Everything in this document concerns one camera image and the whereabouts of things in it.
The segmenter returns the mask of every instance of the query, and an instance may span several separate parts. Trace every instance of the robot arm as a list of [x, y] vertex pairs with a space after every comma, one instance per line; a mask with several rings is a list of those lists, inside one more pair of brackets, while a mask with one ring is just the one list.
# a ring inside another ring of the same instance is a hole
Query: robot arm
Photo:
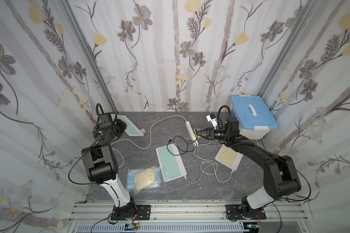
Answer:
[[196, 134], [208, 140], [224, 140], [224, 145], [247, 156], [263, 169], [263, 186], [241, 202], [241, 215], [251, 218], [268, 203], [300, 191], [301, 184], [292, 158], [272, 154], [256, 146], [247, 137], [240, 135], [238, 119], [230, 119], [222, 129], [206, 128]]
[[112, 119], [112, 113], [99, 114], [100, 124], [94, 132], [95, 141], [82, 150], [83, 163], [91, 182], [99, 183], [114, 201], [112, 220], [124, 217], [133, 219], [138, 210], [135, 201], [123, 187], [118, 178], [118, 163], [110, 146], [112, 140], [118, 139], [127, 125], [120, 119]]

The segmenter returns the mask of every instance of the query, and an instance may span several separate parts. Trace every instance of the white cable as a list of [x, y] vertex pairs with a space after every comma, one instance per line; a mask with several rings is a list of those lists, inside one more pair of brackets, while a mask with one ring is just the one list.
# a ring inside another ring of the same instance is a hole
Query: white cable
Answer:
[[119, 150], [117, 150], [117, 149], [115, 149], [115, 148], [112, 148], [112, 150], [116, 150], [116, 151], [122, 156], [123, 163], [122, 163], [122, 165], [120, 165], [120, 166], [118, 167], [118, 168], [121, 168], [121, 167], [123, 166], [123, 164], [125, 164], [125, 157], [123, 157], [122, 153], [121, 153]]
[[[213, 161], [213, 160], [203, 159], [203, 158], [200, 157], [200, 155], [199, 155], [199, 150], [200, 150], [201, 147], [203, 147], [203, 146], [209, 146], [209, 147], [217, 147], [217, 146], [220, 146], [220, 145], [209, 145], [210, 143], [211, 143], [211, 141], [210, 141], [209, 143], [207, 143], [207, 144], [200, 144], [200, 145], [198, 145], [198, 146], [196, 147], [196, 149], [194, 150], [194, 156], [196, 156], [197, 158], [201, 159], [201, 160], [204, 161], [204, 162], [203, 162], [203, 163], [201, 164], [201, 166], [200, 166], [200, 169], [201, 169], [201, 172], [202, 172], [202, 173], [201, 173], [201, 176], [200, 176], [200, 178], [199, 178], [196, 182], [189, 182], [189, 181], [187, 180], [187, 176], [184, 177], [185, 180], [186, 180], [188, 183], [190, 183], [190, 184], [196, 184], [196, 183], [198, 183], [198, 182], [201, 180], [201, 177], [202, 177], [202, 175], [203, 175], [204, 173], [207, 174], [207, 175], [209, 175], [209, 176], [215, 175], [216, 179], [217, 179], [220, 183], [225, 183], [225, 182], [229, 181], [229, 179], [231, 178], [232, 173], [233, 173], [233, 170], [231, 170], [231, 174], [229, 175], [229, 178], [228, 178], [226, 181], [220, 181], [219, 178], [218, 178], [218, 176], [216, 175], [216, 171], [218, 170], [218, 164], [217, 164], [217, 162], [215, 162], [215, 161]], [[203, 169], [203, 168], [202, 168], [202, 165], [207, 164], [207, 163], [209, 163], [210, 165], [208, 165], [207, 167], [205, 167], [205, 168]], [[214, 168], [214, 172], [211, 173], [211, 174], [205, 172], [205, 170], [206, 170], [208, 167], [210, 167], [210, 166], [213, 166], [213, 168]]]
[[139, 147], [140, 149], [143, 149], [143, 150], [148, 149], [148, 148], [150, 147], [150, 145], [151, 145], [151, 129], [153, 128], [153, 126], [154, 126], [155, 124], [157, 124], [158, 122], [160, 122], [160, 121], [163, 121], [163, 120], [168, 119], [168, 118], [171, 118], [171, 117], [176, 117], [176, 116], [181, 117], [181, 118], [183, 118], [185, 121], [187, 121], [187, 119], [186, 119], [184, 116], [173, 115], [173, 116], [165, 117], [165, 118], [163, 118], [163, 119], [160, 119], [160, 120], [154, 122], [153, 125], [150, 127], [150, 143], [149, 143], [149, 146], [147, 146], [147, 147], [145, 147], [145, 148], [138, 146], [135, 142], [133, 142], [131, 139], [128, 139], [128, 138], [123, 138], [123, 139], [121, 139], [121, 140], [112, 142], [111, 145], [114, 144], [114, 143], [117, 143], [117, 142], [121, 142], [121, 141], [123, 141], [123, 140], [127, 140], [127, 141], [132, 142], [135, 146]]

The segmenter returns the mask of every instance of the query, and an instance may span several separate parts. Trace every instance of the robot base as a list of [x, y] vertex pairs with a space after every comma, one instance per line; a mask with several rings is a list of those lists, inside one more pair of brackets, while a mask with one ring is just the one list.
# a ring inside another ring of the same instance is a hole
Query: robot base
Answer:
[[113, 208], [111, 220], [134, 220], [139, 212], [139, 220], [149, 220], [150, 218], [150, 205], [138, 205], [136, 206], [135, 201], [131, 198], [131, 201], [122, 207]]
[[[225, 205], [227, 211], [227, 217], [229, 220], [246, 220], [240, 212], [240, 205]], [[261, 219], [267, 219], [263, 208], [257, 209], [255, 212]], [[253, 216], [250, 220], [258, 220], [257, 216]]]

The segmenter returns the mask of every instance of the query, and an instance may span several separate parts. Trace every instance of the dough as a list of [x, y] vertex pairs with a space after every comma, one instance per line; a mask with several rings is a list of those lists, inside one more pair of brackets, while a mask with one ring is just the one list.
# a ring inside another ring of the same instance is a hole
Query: dough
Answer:
[[135, 176], [135, 188], [140, 191], [141, 189], [145, 189], [150, 187], [156, 181], [156, 173], [153, 168], [145, 169], [136, 174]]

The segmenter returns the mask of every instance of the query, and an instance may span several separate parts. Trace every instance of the plastic bag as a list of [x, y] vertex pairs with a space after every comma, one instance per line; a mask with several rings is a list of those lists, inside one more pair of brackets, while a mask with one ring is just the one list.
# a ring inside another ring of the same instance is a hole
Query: plastic bag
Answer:
[[143, 192], [165, 192], [161, 169], [153, 166], [147, 169], [128, 170], [126, 190], [133, 190], [134, 195]]

